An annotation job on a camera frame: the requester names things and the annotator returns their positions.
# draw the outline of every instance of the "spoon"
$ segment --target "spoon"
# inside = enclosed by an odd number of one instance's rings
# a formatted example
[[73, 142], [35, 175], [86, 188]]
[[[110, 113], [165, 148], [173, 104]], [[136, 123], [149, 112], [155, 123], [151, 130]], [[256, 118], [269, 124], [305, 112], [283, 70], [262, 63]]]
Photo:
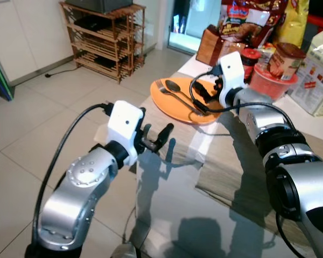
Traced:
[[170, 81], [170, 80], [166, 80], [166, 81], [165, 81], [165, 83], [166, 83], [166, 86], [167, 86], [167, 88], [168, 88], [169, 90], [171, 90], [171, 91], [173, 91], [173, 92], [179, 92], [179, 93], [181, 93], [184, 97], [186, 97], [189, 101], [193, 102], [191, 98], [189, 98], [187, 95], [185, 95], [185, 93], [184, 93], [184, 92], [182, 92], [182, 91], [181, 91], [181, 87], [180, 87], [177, 83], [175, 83], [175, 82], [173, 82], [173, 81]]

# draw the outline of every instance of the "yellow bag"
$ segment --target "yellow bag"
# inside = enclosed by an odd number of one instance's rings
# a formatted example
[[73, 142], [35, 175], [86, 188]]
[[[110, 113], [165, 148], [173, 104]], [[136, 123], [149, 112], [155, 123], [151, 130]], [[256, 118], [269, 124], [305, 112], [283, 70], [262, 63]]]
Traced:
[[287, 42], [301, 47], [309, 2], [310, 0], [289, 0], [285, 10], [284, 22], [276, 28], [273, 38], [274, 45], [278, 42]]

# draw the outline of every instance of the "jar lid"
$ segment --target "jar lid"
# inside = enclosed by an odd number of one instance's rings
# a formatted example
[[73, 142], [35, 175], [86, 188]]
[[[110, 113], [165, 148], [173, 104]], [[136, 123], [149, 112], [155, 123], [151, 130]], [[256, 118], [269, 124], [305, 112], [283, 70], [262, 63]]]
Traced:
[[276, 49], [281, 52], [282, 55], [290, 58], [304, 59], [306, 54], [296, 45], [291, 43], [278, 43]]
[[243, 49], [242, 55], [250, 59], [259, 59], [261, 57], [261, 53], [252, 48]]
[[291, 85], [291, 84], [295, 84], [298, 81], [298, 77], [296, 74], [293, 74], [291, 79], [288, 81], [285, 80], [280, 80], [278, 78], [275, 78], [274, 76], [272, 76], [270, 74], [270, 72], [266, 69], [263, 69], [262, 66], [257, 63], [254, 65], [254, 71], [261, 77], [263, 77], [264, 79], [268, 80], [268, 81], [272, 81], [278, 84], [283, 84], [283, 85]]

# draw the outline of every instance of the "fork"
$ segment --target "fork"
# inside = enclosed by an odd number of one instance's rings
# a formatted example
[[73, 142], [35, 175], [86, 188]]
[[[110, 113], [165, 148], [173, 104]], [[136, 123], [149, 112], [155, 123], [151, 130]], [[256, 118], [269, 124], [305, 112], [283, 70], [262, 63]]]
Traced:
[[197, 110], [197, 109], [196, 109], [196, 108], [194, 108], [193, 106], [191, 106], [191, 105], [189, 105], [188, 103], [186, 103], [183, 99], [181, 99], [180, 97], [178, 97], [176, 94], [174, 94], [174, 93], [172, 93], [172, 92], [168, 91], [168, 90], [164, 87], [164, 85], [163, 85], [163, 83], [162, 83], [161, 79], [157, 79], [157, 80], [156, 80], [156, 84], [157, 84], [157, 87], [158, 87], [158, 89], [159, 89], [159, 91], [160, 91], [161, 93], [173, 96], [173, 97], [174, 97], [174, 98], [176, 98], [177, 100], [181, 101], [184, 105], [186, 105], [186, 106], [187, 106], [191, 111], [193, 111], [193, 112], [194, 112], [195, 114], [197, 114], [198, 116], [203, 116], [203, 115], [204, 115], [201, 111]]

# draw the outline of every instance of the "television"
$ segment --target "television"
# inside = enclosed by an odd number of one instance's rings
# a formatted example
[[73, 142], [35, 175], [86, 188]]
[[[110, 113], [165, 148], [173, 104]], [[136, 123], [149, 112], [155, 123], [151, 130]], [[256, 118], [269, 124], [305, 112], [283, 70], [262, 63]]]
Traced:
[[66, 0], [66, 3], [100, 13], [108, 13], [133, 4], [132, 0]]

